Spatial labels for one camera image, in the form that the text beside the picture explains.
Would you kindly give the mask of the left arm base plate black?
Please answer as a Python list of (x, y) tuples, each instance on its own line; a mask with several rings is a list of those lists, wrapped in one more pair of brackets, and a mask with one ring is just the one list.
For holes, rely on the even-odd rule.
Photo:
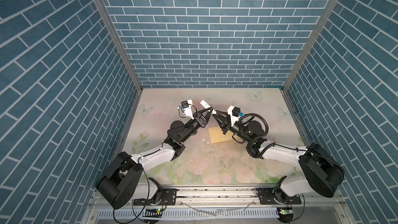
[(175, 205), (177, 198), (176, 188), (163, 188), (162, 191), (159, 189), (156, 191), (155, 195), (149, 200), (147, 198), (133, 200), (133, 205), (135, 206), (149, 206), (149, 205)]

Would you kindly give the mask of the left controller board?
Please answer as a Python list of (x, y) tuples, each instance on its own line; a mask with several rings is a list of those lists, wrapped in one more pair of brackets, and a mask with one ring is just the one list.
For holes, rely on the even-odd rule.
[(149, 219), (149, 218), (161, 218), (163, 215), (163, 210), (161, 209), (146, 209), (144, 212), (143, 217), (145, 219)]

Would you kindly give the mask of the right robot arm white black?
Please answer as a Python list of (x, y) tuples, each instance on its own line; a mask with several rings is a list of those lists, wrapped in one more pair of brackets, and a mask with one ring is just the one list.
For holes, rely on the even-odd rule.
[(290, 198), (311, 192), (331, 198), (343, 182), (344, 169), (320, 145), (294, 147), (267, 140), (266, 120), (255, 113), (243, 114), (237, 107), (213, 111), (212, 115), (224, 134), (231, 132), (246, 144), (252, 158), (280, 161), (300, 169), (301, 175), (284, 175), (276, 183), (272, 190), (276, 202), (285, 204)]

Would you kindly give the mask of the aluminium corner post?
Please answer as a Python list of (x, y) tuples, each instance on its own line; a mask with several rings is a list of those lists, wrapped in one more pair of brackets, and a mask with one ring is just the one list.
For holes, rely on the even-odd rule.
[(139, 93), (141, 93), (143, 91), (143, 88), (139, 82), (138, 77), (135, 74), (134, 69), (132, 68), (132, 64), (129, 60), (129, 57), (127, 56), (125, 48), (123, 47), (123, 44), (120, 40), (120, 37), (116, 31), (116, 28), (112, 22), (112, 19), (106, 9), (106, 6), (105, 6), (103, 0), (92, 0), (92, 1), (98, 11), (98, 14), (101, 17), (106, 29), (109, 32), (109, 35), (114, 43), (114, 46), (116, 47), (116, 50), (117, 50), (118, 54), (120, 55), (121, 60), (122, 60), (123, 64), (125, 65), (128, 73), (130, 75), (130, 78), (132, 79), (133, 84), (137, 88), (137, 91)]
[(308, 37), (307, 42), (303, 46), (303, 49), (300, 53), (300, 55), (297, 57), (297, 60), (292, 67), (291, 72), (289, 73), (286, 81), (283, 84), (282, 87), (282, 93), (287, 94), (290, 86), (293, 83), (293, 80), (295, 76), (298, 74), (301, 66), (304, 64), (309, 52), (313, 48), (317, 38), (319, 37), (321, 31), (323, 30), (324, 26), (326, 25), (326, 22), (328, 21), (329, 17), (331, 16), (334, 8), (338, 4), (339, 0), (328, 0), (328, 2), (325, 5), (325, 8), (319, 17), (318, 21), (316, 22), (316, 25), (314, 29), (312, 30), (311, 34)]

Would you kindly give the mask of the right aluminium corner post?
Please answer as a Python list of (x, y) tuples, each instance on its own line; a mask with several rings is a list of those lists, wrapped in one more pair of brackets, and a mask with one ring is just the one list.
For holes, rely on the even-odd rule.
[(329, 17), (331, 16), (334, 8), (338, 4), (339, 0), (328, 0), (328, 2), (325, 5), (325, 8), (319, 17), (318, 21), (316, 22), (316, 25), (314, 29), (312, 30), (311, 34), (308, 37), (307, 42), (303, 46), (303, 49), (300, 53), (300, 55), (297, 57), (297, 60), (292, 67), (291, 72), (289, 73), (286, 81), (283, 84), (282, 87), (282, 93), (287, 94), (290, 86), (293, 83), (293, 80), (295, 76), (298, 74), (301, 66), (304, 64), (309, 52), (313, 48), (317, 38), (319, 37), (321, 31), (323, 30), (324, 26), (326, 25), (326, 22), (328, 21)]

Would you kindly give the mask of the right controller board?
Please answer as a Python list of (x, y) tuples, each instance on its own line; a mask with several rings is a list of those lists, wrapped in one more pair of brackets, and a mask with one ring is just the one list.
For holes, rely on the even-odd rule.
[(279, 215), (293, 215), (294, 214), (293, 209), (287, 208), (287, 207), (284, 207), (284, 208), (281, 207), (278, 209), (278, 211), (279, 211)]

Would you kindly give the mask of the controller board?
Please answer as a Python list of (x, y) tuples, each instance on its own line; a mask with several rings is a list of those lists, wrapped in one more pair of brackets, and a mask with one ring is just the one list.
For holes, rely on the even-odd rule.
[(143, 217), (145, 219), (149, 219), (149, 218), (161, 218), (163, 215), (163, 210), (161, 209), (146, 209), (144, 212)]
[(284, 208), (281, 207), (278, 209), (278, 211), (279, 211), (279, 215), (293, 215), (294, 214), (293, 209), (287, 208), (287, 207), (284, 207)]

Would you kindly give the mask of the left aluminium corner post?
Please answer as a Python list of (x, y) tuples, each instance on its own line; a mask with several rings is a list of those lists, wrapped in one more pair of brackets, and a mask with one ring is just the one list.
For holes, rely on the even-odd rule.
[(98, 14), (101, 17), (106, 29), (109, 32), (109, 35), (114, 43), (114, 46), (116, 47), (116, 50), (117, 50), (118, 54), (120, 55), (121, 60), (122, 60), (123, 64), (125, 65), (128, 73), (130, 75), (130, 78), (132, 79), (133, 84), (137, 88), (137, 91), (139, 93), (141, 93), (143, 91), (143, 88), (139, 82), (138, 77), (135, 74), (134, 69), (132, 68), (132, 64), (129, 60), (129, 57), (127, 56), (125, 48), (123, 47), (123, 44), (120, 40), (120, 37), (116, 31), (116, 28), (112, 22), (112, 19), (106, 9), (106, 6), (105, 6), (103, 0), (92, 0), (92, 1), (98, 11)]

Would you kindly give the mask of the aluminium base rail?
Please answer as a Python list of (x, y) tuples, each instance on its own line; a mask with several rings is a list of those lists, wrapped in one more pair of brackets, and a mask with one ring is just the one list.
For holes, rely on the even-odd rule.
[(346, 205), (337, 191), (332, 198), (317, 193), (299, 194), (283, 202), (273, 195), (273, 185), (204, 185), (164, 186), (168, 207), (242, 207), (254, 206), (320, 206), (343, 207)]

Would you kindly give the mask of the white glue stick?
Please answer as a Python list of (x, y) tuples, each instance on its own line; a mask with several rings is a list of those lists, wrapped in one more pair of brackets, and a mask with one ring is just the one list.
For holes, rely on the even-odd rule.
[(211, 106), (204, 100), (201, 100), (200, 104), (204, 107), (204, 108), (210, 108)]

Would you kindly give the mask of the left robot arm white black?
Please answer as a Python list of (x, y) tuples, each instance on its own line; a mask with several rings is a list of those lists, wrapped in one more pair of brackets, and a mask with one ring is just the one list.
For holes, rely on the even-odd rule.
[(113, 209), (120, 209), (130, 200), (144, 199), (145, 204), (157, 204), (162, 199), (163, 186), (146, 172), (178, 158), (185, 149), (183, 144), (206, 127), (212, 107), (195, 112), (187, 123), (174, 121), (160, 146), (133, 155), (123, 151), (116, 155), (96, 182), (96, 189)]

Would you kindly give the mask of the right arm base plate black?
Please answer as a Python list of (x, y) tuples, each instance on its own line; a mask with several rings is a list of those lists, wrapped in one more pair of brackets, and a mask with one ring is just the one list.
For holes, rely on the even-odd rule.
[(274, 188), (256, 188), (255, 193), (259, 198), (261, 205), (272, 205), (272, 204), (302, 204), (301, 198), (297, 195), (289, 197), (281, 190), (275, 190)]

